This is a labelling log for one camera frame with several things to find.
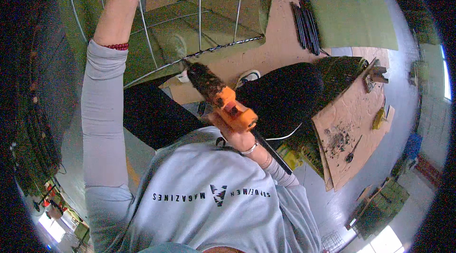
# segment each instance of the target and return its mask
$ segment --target sweatshirt sleeve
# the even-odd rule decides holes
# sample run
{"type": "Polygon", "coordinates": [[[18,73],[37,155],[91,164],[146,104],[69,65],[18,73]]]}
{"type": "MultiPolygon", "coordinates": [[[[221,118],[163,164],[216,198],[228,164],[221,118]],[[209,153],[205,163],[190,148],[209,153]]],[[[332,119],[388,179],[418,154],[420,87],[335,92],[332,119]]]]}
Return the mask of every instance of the sweatshirt sleeve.
{"type": "Polygon", "coordinates": [[[285,225],[285,238],[292,252],[320,252],[321,239],[305,188],[276,186],[285,225]]]}
{"type": "Polygon", "coordinates": [[[90,236],[97,252],[111,252],[127,224],[128,190],[123,73],[128,51],[87,47],[81,97],[83,170],[90,236]]]}
{"type": "Polygon", "coordinates": [[[123,127],[127,54],[93,40],[87,47],[81,97],[86,186],[128,185],[123,127]]]}
{"type": "Polygon", "coordinates": [[[285,188],[299,185],[296,176],[294,176],[293,173],[291,175],[287,174],[275,159],[272,159],[271,164],[265,171],[271,174],[272,179],[276,180],[278,185],[284,186],[285,188]]]}

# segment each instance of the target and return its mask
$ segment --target red bead bracelet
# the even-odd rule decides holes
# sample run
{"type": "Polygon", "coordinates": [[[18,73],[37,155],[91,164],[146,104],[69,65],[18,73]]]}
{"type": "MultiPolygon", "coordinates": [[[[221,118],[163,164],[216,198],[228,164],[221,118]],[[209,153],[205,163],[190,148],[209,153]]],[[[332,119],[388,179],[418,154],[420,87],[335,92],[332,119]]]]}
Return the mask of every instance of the red bead bracelet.
{"type": "Polygon", "coordinates": [[[128,43],[114,44],[114,45],[103,45],[103,47],[108,47],[116,50],[128,50],[128,43]]]}

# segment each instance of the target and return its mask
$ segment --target red object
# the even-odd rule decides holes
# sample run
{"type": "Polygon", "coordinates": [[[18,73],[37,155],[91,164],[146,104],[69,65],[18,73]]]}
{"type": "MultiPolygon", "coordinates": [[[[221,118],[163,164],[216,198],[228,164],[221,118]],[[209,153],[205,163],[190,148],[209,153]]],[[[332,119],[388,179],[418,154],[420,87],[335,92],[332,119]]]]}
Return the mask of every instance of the red object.
{"type": "Polygon", "coordinates": [[[434,187],[439,187],[442,174],[425,159],[422,153],[418,154],[418,163],[415,165],[415,169],[425,176],[434,187]]]}
{"type": "Polygon", "coordinates": [[[128,50],[128,46],[129,46],[128,43],[114,44],[114,45],[103,45],[103,47],[108,47],[108,48],[116,49],[116,50],[120,50],[120,51],[128,50]]]}
{"type": "MultiPolygon", "coordinates": [[[[52,186],[51,185],[48,185],[47,187],[47,191],[50,191],[52,189],[52,186]]],[[[49,196],[52,197],[52,196],[55,196],[56,195],[56,192],[54,189],[52,189],[51,192],[49,192],[49,196]]]]}

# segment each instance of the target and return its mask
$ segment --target sneaker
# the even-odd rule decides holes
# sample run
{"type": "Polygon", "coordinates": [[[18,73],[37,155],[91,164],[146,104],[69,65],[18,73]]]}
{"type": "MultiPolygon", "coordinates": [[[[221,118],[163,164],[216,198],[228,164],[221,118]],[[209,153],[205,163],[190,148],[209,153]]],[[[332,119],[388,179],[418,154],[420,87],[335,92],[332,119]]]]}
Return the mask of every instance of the sneaker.
{"type": "Polygon", "coordinates": [[[235,90],[241,86],[243,86],[247,81],[253,81],[259,79],[261,77],[258,70],[249,70],[241,75],[239,80],[237,81],[235,90]]]}

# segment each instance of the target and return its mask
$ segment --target gray floor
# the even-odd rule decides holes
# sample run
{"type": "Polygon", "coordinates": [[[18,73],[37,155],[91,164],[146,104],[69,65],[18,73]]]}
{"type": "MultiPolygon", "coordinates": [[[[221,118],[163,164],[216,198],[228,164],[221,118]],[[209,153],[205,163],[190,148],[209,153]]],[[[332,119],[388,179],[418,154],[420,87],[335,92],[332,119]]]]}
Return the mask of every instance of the gray floor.
{"type": "MultiPolygon", "coordinates": [[[[348,216],[356,207],[356,198],[366,186],[373,184],[378,186],[389,175],[395,161],[399,158],[414,124],[415,108],[418,103],[418,91],[410,86],[407,81],[410,62],[417,58],[417,50],[414,49],[412,35],[407,22],[395,0],[385,0],[394,24],[398,39],[399,51],[389,51],[390,69],[386,74],[390,83],[385,85],[386,104],[396,109],[390,133],[386,134],[377,150],[368,160],[362,170],[338,192],[326,192],[322,179],[311,167],[300,167],[295,174],[307,191],[307,196],[314,217],[322,236],[337,231],[345,242],[354,238],[353,232],[342,229],[348,216]]],[[[82,72],[77,67],[68,53],[68,45],[64,37],[63,26],[58,20],[55,0],[49,1],[49,20],[59,34],[59,38],[53,39],[59,42],[59,48],[65,52],[56,54],[49,59],[51,64],[43,69],[43,76],[51,78],[57,76],[60,80],[71,83],[67,89],[57,89],[54,86],[43,86],[48,89],[48,94],[43,94],[44,106],[47,108],[49,120],[52,126],[53,136],[58,141],[58,147],[62,151],[62,163],[66,167],[67,174],[58,174],[57,179],[69,197],[70,204],[86,217],[85,202],[83,196],[82,176],[82,133],[80,128],[80,111],[78,99],[81,87],[82,72]],[[58,98],[67,96],[70,99],[58,98]]],[[[349,48],[335,48],[333,55],[351,55],[349,48]]],[[[45,60],[46,52],[41,58],[45,60]]],[[[153,149],[140,142],[136,137],[125,131],[127,156],[138,174],[148,163],[154,154],[153,149]]]]}
{"type": "MultiPolygon", "coordinates": [[[[389,175],[414,126],[418,106],[418,90],[408,83],[410,63],[418,59],[418,51],[396,0],[385,2],[399,45],[398,51],[389,50],[390,68],[385,74],[389,79],[389,84],[385,84],[386,105],[392,105],[396,109],[390,132],[385,135],[361,171],[338,192],[325,192],[322,179],[311,167],[303,166],[294,172],[306,188],[321,236],[336,231],[345,243],[355,238],[355,233],[347,232],[343,226],[357,205],[357,197],[365,187],[370,184],[379,186],[389,175]]],[[[331,51],[334,56],[351,55],[348,48],[332,48],[331,51]]]]}

